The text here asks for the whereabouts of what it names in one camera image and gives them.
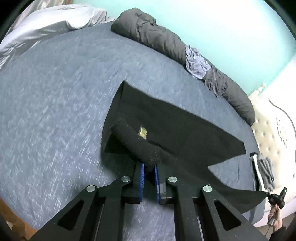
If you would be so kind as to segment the person's right hand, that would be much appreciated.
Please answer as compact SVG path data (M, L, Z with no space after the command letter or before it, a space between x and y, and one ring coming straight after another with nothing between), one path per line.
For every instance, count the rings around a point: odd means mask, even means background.
M268 220L273 220L271 222L271 226L273 227L273 232L278 231L280 228L283 227L283 221L281 218L281 209L278 205L273 205L271 210L268 214Z

